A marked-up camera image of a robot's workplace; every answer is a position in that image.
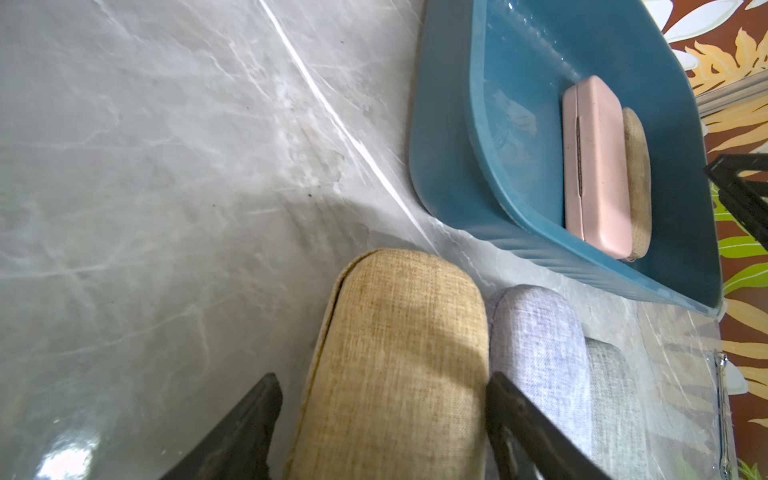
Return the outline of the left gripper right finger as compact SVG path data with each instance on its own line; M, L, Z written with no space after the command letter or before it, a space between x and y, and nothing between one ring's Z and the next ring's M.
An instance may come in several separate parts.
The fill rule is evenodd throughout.
M486 387L486 431L501 479L605 479L503 373Z

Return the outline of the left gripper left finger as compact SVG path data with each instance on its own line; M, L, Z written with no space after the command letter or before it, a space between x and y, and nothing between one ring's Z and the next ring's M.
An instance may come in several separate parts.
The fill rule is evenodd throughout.
M279 381L268 373L162 479L268 479L281 407Z

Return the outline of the lilac fabric glasses case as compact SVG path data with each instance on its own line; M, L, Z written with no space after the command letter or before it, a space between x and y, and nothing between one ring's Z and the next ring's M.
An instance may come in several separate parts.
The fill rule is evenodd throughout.
M581 478L606 474L593 452L593 399L582 324L557 292L535 285L499 291L486 302L490 373L501 373L585 457Z

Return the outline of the tan fabric glasses case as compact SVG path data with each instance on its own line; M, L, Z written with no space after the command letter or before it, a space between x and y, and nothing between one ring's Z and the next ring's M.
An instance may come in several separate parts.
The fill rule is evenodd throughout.
M480 479L489 334L458 266L378 249L340 274L307 375L288 479Z

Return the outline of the pink hard glasses case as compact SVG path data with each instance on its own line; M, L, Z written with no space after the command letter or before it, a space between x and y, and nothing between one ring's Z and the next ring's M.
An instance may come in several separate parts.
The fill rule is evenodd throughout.
M562 97L565 228L622 260L632 249L622 106L590 76Z

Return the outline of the stained tan glasses case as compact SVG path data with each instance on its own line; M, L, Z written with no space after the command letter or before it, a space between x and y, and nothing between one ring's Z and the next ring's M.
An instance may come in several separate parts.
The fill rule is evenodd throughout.
M643 258L652 235L651 164L648 143L638 115L622 109L632 227L632 249L627 261Z

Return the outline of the grey fabric glasses case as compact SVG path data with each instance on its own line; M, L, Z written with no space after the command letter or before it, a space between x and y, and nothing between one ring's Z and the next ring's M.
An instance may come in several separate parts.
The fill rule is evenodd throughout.
M612 479L648 479L645 413L620 349L586 340L591 375L592 459Z

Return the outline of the teal plastic storage box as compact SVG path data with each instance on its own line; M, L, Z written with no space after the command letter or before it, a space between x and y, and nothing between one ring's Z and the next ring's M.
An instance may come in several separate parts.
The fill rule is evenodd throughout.
M650 246L591 240L628 214L623 135L599 165L596 121L569 100L606 89L639 118L650 154ZM688 79L639 1L430 1L408 165L425 209L535 264L629 299L714 316L723 280L704 135Z

